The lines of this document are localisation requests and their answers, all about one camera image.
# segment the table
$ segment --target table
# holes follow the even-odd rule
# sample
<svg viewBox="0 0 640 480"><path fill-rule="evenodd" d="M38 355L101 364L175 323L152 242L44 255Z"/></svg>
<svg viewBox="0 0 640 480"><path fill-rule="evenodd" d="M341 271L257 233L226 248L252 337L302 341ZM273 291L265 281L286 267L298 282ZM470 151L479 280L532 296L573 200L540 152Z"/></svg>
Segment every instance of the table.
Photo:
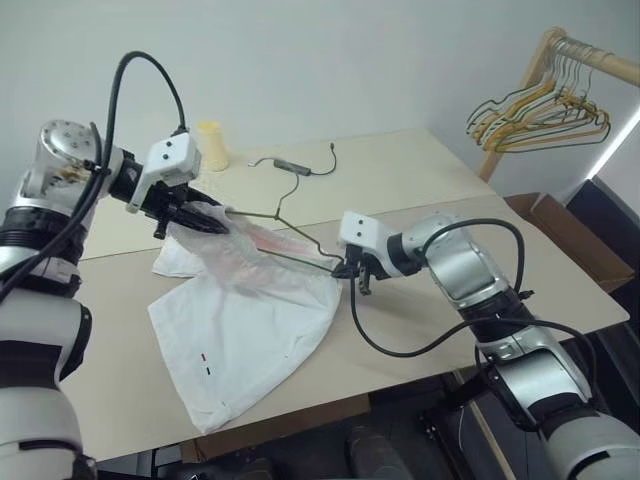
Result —
<svg viewBox="0 0 640 480"><path fill-rule="evenodd" d="M423 206L396 208L375 217L399 230L436 211L508 220L521 229L525 238L523 287L536 291L528 301L534 313L585 332L626 320L622 308L497 195L483 194L486 190L481 186L472 195L462 191L475 185L473 174L467 170L463 175L459 160L452 163L449 169L439 170L443 178L452 179L447 172L459 172L453 178L469 178L435 189L439 192L433 197L436 200L429 201L425 196ZM429 177L428 162L423 170L421 177ZM354 185L364 188L362 183ZM396 195L400 195L397 189L389 190L390 199ZM438 201L438 196L454 198ZM411 198L419 201L417 195ZM331 250L338 226L334 220L305 230ZM482 226L474 228L473 235L507 275L513 276L516 250L509 233ZM146 313L151 302L182 281L150 273L157 253L121 253L80 263L84 283L77 298L91 309L94 331L84 364L65 380L63 390L78 414L85 449L98 460L199 436L173 387ZM370 297L359 297L359 314L370 334L388 348L410 350L423 346L460 321L428 274L373 281L372 290ZM472 345L472 336L463 331L428 355L414 359L385 357L358 336L345 289L333 325L317 351L285 382L224 428L470 365Z"/></svg>

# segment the metal hanger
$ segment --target metal hanger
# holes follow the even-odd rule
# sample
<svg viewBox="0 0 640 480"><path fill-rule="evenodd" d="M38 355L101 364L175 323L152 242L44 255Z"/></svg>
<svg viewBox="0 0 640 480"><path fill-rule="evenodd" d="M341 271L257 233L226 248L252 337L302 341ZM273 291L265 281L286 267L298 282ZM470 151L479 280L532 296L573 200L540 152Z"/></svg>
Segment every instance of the metal hanger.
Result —
<svg viewBox="0 0 640 480"><path fill-rule="evenodd" d="M561 63L556 69L556 61L558 61L560 58ZM478 136L476 136L476 143L478 145L485 145L488 139L494 134L494 132L496 132L496 130L498 129L501 129L505 124L519 122L528 112L536 108L540 108L545 104L555 103L558 98L558 84L562 82L563 86L566 85L566 81L568 78L569 69L567 68L566 63L566 56L560 57L559 55L555 55L553 63L554 72L560 72L560 74L552 74L549 78L549 81L543 88L509 105L504 113L501 113L499 116L494 118L494 120L491 122L491 125L488 125L483 130L477 132Z"/></svg>
<svg viewBox="0 0 640 480"><path fill-rule="evenodd" d="M266 213L254 213L254 212L243 212L243 211L238 211L238 210L227 210L226 214L227 215L242 215L245 217L256 217L256 218L269 218L271 220L275 220L276 222L280 222L284 225L286 225L288 228L290 228L291 230L293 230L294 232L296 232L298 235L306 238L307 240L309 240L311 243L313 243L316 246L316 249L318 250L318 253L320 255L322 255L323 257L328 257L328 258L335 258L337 260L340 261L341 264L344 263L344 258L341 257L340 255L335 255L332 253L326 253L324 250L322 250L322 246L320 245L320 242L318 240L316 240L315 238L313 238L311 235L309 235L308 233L303 232L302 230L300 230L299 228L297 228L296 226L292 225L291 223L289 223L287 220L285 220L284 218L282 218L280 216L280 211L282 209L282 202L289 196L293 195L295 193L295 191L298 189L298 187L300 186L300 176L297 173L293 173L296 177L296 183L294 185L294 187L289 190L287 193L285 193L284 195L282 195L279 199L278 199L278 205L276 207L276 212L274 214L266 214ZM279 252L273 252L271 250L265 250L265 249L260 249L258 248L259 251L264 252L264 253L268 253L270 255L275 255L277 257L282 257L282 258L287 258L289 260L292 260L294 262L299 262L299 263L304 263L306 265L310 265L316 268L319 268L321 270L325 270L327 272L332 272L333 270L330 268L326 268L323 267L321 265L316 265L313 262L309 262L306 260L302 260L300 258L296 258L296 257L291 257L289 255L285 255L283 253L279 253Z"/></svg>
<svg viewBox="0 0 640 480"><path fill-rule="evenodd" d="M554 45L559 41L561 41L561 39L556 39L554 42ZM544 86L548 81L548 79L553 78L553 76L555 75L556 60L557 60L557 57L555 55L548 54L546 56L545 61L547 65L545 67L545 71L542 77L540 78L540 80L536 84L531 85L529 87L514 90L513 92L510 92L507 95L505 95L505 97L500 101L496 102L495 100L490 99L490 100L487 100L486 102L481 103L478 107L476 107L475 110L471 112L471 114L467 118L467 133L470 133L474 126L476 126L479 123L482 123L480 121L480 117L483 114L486 114L487 112L494 112L494 113L501 112L500 108L492 108L491 106L488 106L488 105L493 104L496 107L499 107L500 105L506 104L507 100L509 100L512 96L524 96Z"/></svg>
<svg viewBox="0 0 640 480"><path fill-rule="evenodd" d="M609 115L603 110L598 110L595 104L586 102L586 96L591 88L593 68L589 70L587 87L582 97L573 95L580 83L580 70L584 59L591 54L593 47L581 42L568 42L562 39L556 42L554 47L558 48L558 55L555 57L563 57L560 64L553 62L552 69L560 72L555 82L555 91L534 101L523 102L523 100L519 100L516 102L516 108L510 107L511 116L503 114L501 118L491 122L482 136L476 138L476 142L483 145L485 150L516 153L601 143L607 138L611 128ZM569 56L566 53L569 50L573 50L572 57L577 57L575 60L574 58L568 59ZM599 128L581 130L592 123ZM571 130L578 130L579 133L559 135ZM604 135L595 142L558 143L598 133ZM555 145L535 149L522 148L541 143L555 143Z"/></svg>
<svg viewBox="0 0 640 480"><path fill-rule="evenodd" d="M561 42L562 39L556 39L556 41L554 42L554 44L552 46L550 46L551 51L553 50L553 48L555 48L555 45L559 42ZM540 81L538 83L536 83L533 86L530 87L526 87L526 88L522 88L519 90L515 90L514 92L511 92L509 94L507 94L500 102L495 102L494 100L489 100L487 102L484 102L483 104L481 104L479 107L477 107L472 113L471 115L469 115L469 118L467 119L467 133L471 133L472 130L476 130L475 135L472 135L474 138L479 138L481 136L481 133L477 132L478 127L482 127L482 126L488 126L487 124L491 124L493 123L494 120L498 119L499 116L502 114L502 111L499 108L491 108L486 107L483 110L479 111L481 109L481 107L489 104L489 103L493 103L496 106L499 106L501 104L505 104L506 101L516 95L516 96L525 96L528 95L530 93L535 93L535 92L539 92L539 91L549 91L549 81L553 82L551 84L551 88L553 88L553 86L555 86L555 80L554 77L556 76L556 63L558 62L558 56L557 55L552 55L552 54L548 54L547 58L546 58L546 69L545 72L542 75L542 78L540 79ZM482 116L483 115L489 115L488 119L483 119Z"/></svg>

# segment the wooden rack pole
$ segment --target wooden rack pole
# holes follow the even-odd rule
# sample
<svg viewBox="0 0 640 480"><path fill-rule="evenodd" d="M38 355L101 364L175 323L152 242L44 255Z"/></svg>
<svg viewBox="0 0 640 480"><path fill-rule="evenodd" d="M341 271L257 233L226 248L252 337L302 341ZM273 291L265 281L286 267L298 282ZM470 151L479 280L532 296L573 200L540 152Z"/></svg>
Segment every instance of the wooden rack pole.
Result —
<svg viewBox="0 0 640 480"><path fill-rule="evenodd" d="M531 62L529 62L529 66L527 67L527 71L522 79L520 88L530 87L540 81L547 66L549 47L553 42L563 37L569 38L567 32L560 27L553 27L545 32L540 40L540 44L538 45L536 52L531 58ZM640 87L640 65L624 58L617 57L610 52L595 49L594 52L584 59L578 58L577 56L569 53L563 53L563 55L576 60L581 60L585 65L589 65L596 70L600 70L601 72ZM478 168L478 176L482 180L485 182L489 181L491 175L493 175L493 172L498 166L502 155L503 153L500 152L487 152L487 155Z"/></svg>
<svg viewBox="0 0 640 480"><path fill-rule="evenodd" d="M565 57L581 60L585 65L607 73L612 77L624 80L631 85L640 87L640 65L626 58L617 57L610 52L596 48L586 58L581 58L569 52L563 53Z"/></svg>

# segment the wire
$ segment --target wire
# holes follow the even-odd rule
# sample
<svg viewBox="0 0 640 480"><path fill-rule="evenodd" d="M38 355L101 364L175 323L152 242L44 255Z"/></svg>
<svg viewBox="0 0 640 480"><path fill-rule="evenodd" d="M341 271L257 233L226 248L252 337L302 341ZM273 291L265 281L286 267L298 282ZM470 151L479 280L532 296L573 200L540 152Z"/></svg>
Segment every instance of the wire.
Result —
<svg viewBox="0 0 640 480"><path fill-rule="evenodd" d="M102 156L102 140L95 123L91 122L91 133L95 142L95 164L99 167L91 172L91 176L85 185L80 199L74 208L74 212L69 218L69 222L65 227L53 237L53 239L45 245L37 254L25 260L20 267L15 270L7 281L2 285L0 290L0 303L7 298L7 295L17 287L45 258L56 255L64 246L65 242L80 228L82 221L95 203L105 177L108 175L109 158Z"/></svg>
<svg viewBox="0 0 640 480"><path fill-rule="evenodd" d="M98 199L100 194L100 190L102 189L102 185L104 184L106 176L109 172L109 162L111 160L111 151L113 149L113 136L115 131L115 121L116 121L116 108L118 104L118 94L120 92L120 84L122 83L122 77L124 71L134 58L143 58L153 64L162 77L167 82L169 89L171 90L171 94L176 102L176 107L178 109L178 117L179 124L178 128L174 133L182 133L187 131L184 109L182 107L182 101L180 100L180 96L178 95L178 91L176 90L169 74L164 69L160 63L153 58L151 55L145 52L133 51L127 53L122 57L120 62L118 63L118 67L116 69L116 73L113 78L113 83L111 85L111 96L109 98L109 109L107 115L107 130L105 132L105 142L104 142L104 152L102 151L102 140L100 138L100 134L98 133L98 129L95 124L92 122L91 125L91 133L95 142L95 165L99 166L99 168L92 171L85 188L83 189L78 201L76 202L76 206L69 218L69 222L67 225L47 244L42 250L40 250L36 255L30 257L27 260L16 265L12 271L14 272L2 285L2 289L0 290L0 303L4 301L4 299L11 293L16 286L18 286L30 273L31 271L40 264L42 260L47 257L54 256L60 251L60 248L64 245L64 243L75 233L75 230L80 227L84 217L87 215L89 210L93 208L94 203Z"/></svg>
<svg viewBox="0 0 640 480"><path fill-rule="evenodd" d="M164 69L160 63L153 58L151 55L145 52L133 51L127 53L120 62L118 63L118 67L116 68L116 73L113 76L113 83L111 84L111 96L109 98L109 112L107 115L107 130L104 140L104 157L109 160L111 158L111 150L113 148L113 135L115 132L115 123L116 123L116 109L118 106L118 95L120 94L120 84L122 83L122 76L124 75L124 71L127 68L127 65L131 60L135 58L143 58L150 62L162 75L165 82L167 82L167 86L169 90L171 90L171 95L173 95L173 99L176 102L176 107L178 109L178 117L179 124L175 133L183 133L187 131L187 126L184 118L184 109L182 108L182 100L180 100L180 95L178 95L178 91L176 87L173 85L173 81L169 77L169 74Z"/></svg>
<svg viewBox="0 0 640 480"><path fill-rule="evenodd" d="M280 209L282 208L282 202L285 198L293 195L296 190L298 190L298 187L300 186L300 175L298 175L297 173L294 173L294 175L296 176L296 184L294 185L294 187L289 190L287 193L285 193L284 195L282 195L280 197L280 199L278 200L278 206L276 207L276 214L275 217L278 217L278 215L280 214Z"/></svg>
<svg viewBox="0 0 640 480"><path fill-rule="evenodd" d="M419 348L417 350L414 350L414 351L411 351L411 352L394 352L393 350L388 350L388 349L386 349L384 347L381 347L374 340L372 340L371 337L369 337L369 335L367 335L367 333L362 328L362 325L360 324L360 319L358 318L358 312L356 310L355 278L351 277L349 279L349 282L350 282L350 286L351 286L351 295L350 295L350 297L351 297L351 315L353 316L353 321L354 321L354 323L356 325L356 329L358 330L358 332L360 333L362 338L364 338L364 340L371 347L373 347L375 350L379 351L380 353L384 353L385 355L389 355L390 357L396 357L396 358L412 358L412 357L417 357L419 355L424 355L425 353L430 352L434 348L439 347L441 344L443 344L446 340L448 340L453 335L458 333L460 330L463 330L463 329L465 329L467 327L471 327L473 325L489 324L489 323L496 323L496 322L505 323L507 325L520 325L520 326L523 326L523 327L534 325L534 326L538 326L538 327L547 327L547 328L551 328L551 329L554 329L554 330L560 330L562 332L568 333L569 335L575 337L576 340L578 340L580 342L580 344L584 347L585 352L588 354L589 359L590 359L590 367L589 367L588 372L587 372L587 374L585 376L587 377L587 380L589 381L589 383L591 385L595 384L595 378L596 378L596 355L595 355L595 350L593 348L593 345L591 344L589 339L583 333L575 330L574 328L571 328L571 327L569 327L567 325L562 325L561 323L548 322L546 320L537 320L537 319L531 320L531 319L507 318L507 317L501 317L501 318L494 318L494 317L474 318L474 319L465 320L465 321L463 321L461 323L458 323L454 327L452 327L449 330L447 330L446 332L444 332L438 338L433 340L428 345L426 345L426 346L424 346L422 348Z"/></svg>
<svg viewBox="0 0 640 480"><path fill-rule="evenodd" d="M338 157L336 157L335 145L333 144L333 142L329 144L329 149L331 150L331 155L333 155L333 167L331 167L331 169L327 170L326 172L321 172L321 173L314 172L312 170L311 175L320 177L322 175L331 175L333 172L336 171L336 167L338 166Z"/></svg>
<svg viewBox="0 0 640 480"><path fill-rule="evenodd" d="M526 431L524 433L524 464L527 469L527 480L529 480L529 434Z"/></svg>
<svg viewBox="0 0 640 480"><path fill-rule="evenodd" d="M151 480L156 480L158 478L158 467L156 467L156 455L158 453L158 449L154 448L151 450Z"/></svg>
<svg viewBox="0 0 640 480"><path fill-rule="evenodd" d="M460 420L458 421L458 447L461 451L464 451L462 449L462 419L464 419L464 411L465 407L463 406L462 410L460 411Z"/></svg>
<svg viewBox="0 0 640 480"><path fill-rule="evenodd" d="M429 262L426 256L427 250L429 249L431 244L435 242L438 238L440 238L445 233L450 232L451 230L457 230L459 228L470 227L473 225L495 225L498 227L506 228L513 234L516 240L516 247L518 249L516 280L513 284L513 289L516 291L516 293L520 293L520 288L522 287L522 277L524 276L524 238L522 238L522 233L520 233L520 230L518 230L518 228L515 225L509 222L505 222L504 220L500 220L498 218L473 218L471 220L463 220L461 222L452 223L450 225L447 225L446 227L441 228L436 233L431 235L431 237L429 237L429 239L426 242L424 242L424 245L422 247L422 252L421 252L421 256L424 260L424 264L427 266L429 265Z"/></svg>

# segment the silver robot arm segment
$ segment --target silver robot arm segment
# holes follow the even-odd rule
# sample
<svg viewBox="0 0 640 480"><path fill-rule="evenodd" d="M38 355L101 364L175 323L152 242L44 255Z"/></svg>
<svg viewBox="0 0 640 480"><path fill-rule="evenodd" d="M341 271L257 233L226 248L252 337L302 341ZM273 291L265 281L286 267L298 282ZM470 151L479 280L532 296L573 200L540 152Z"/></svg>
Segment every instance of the silver robot arm segment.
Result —
<svg viewBox="0 0 640 480"><path fill-rule="evenodd" d="M91 130L82 125L54 120L42 127L35 161L0 226L3 287L68 224L96 168L95 150ZM154 144L144 165L114 146L98 200L110 194L128 211L142 210L158 220L158 238L164 238L169 221L226 233L222 224L190 207L194 201L217 204L188 186L199 165L200 153L186 132ZM58 251L44 258L0 303L3 478L95 478L94 462L82 452L73 407L60 390L60 381L82 363L91 332L89 309L72 297L81 284L77 265L95 206Z"/></svg>
<svg viewBox="0 0 640 480"><path fill-rule="evenodd" d="M517 426L538 432L558 478L637 478L640 437L593 409L589 383L548 329L500 322L535 317L466 229L438 237L426 252L425 264L425 242L458 220L438 214L398 232L376 219L346 212L339 233L339 243L346 248L345 275L357 272L360 292L369 295L371 275L384 280L428 268L464 320L496 320L470 326L492 366L492 391Z"/></svg>

